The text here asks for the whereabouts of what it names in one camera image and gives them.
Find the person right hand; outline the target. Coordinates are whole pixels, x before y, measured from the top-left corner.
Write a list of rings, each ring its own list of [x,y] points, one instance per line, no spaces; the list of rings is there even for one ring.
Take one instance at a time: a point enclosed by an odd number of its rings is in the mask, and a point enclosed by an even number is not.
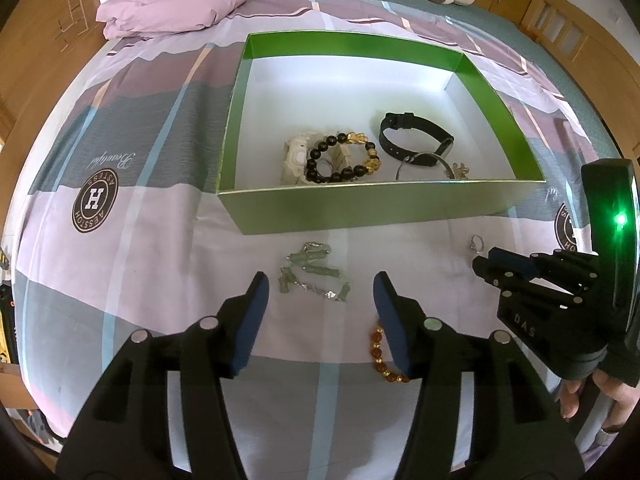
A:
[[[638,344],[563,349],[548,367],[560,378],[555,401],[578,444],[588,446],[600,432],[622,430],[639,401]]]

